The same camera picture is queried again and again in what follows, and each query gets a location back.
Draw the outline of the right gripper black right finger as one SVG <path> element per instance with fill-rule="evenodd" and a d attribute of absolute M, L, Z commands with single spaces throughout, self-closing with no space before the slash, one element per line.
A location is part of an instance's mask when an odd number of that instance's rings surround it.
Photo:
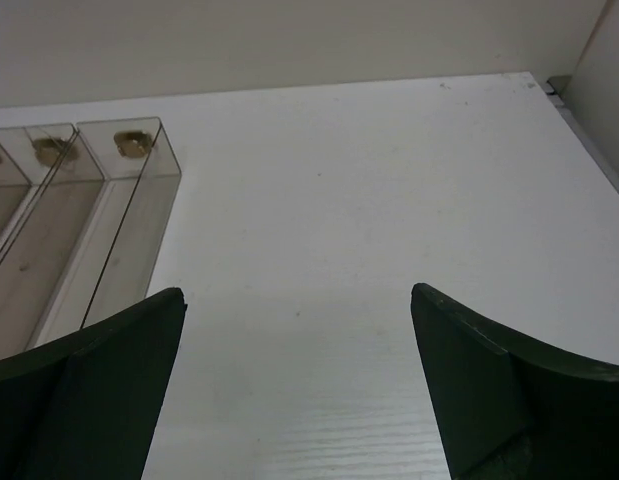
<path fill-rule="evenodd" d="M 619 366 L 412 289 L 415 338 L 454 479 L 619 479 Z"/>

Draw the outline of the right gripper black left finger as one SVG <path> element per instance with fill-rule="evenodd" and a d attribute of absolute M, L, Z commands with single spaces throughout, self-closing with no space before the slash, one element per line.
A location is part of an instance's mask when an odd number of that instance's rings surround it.
<path fill-rule="evenodd" d="M 139 479 L 187 305 L 164 289 L 0 360 L 0 479 Z"/>

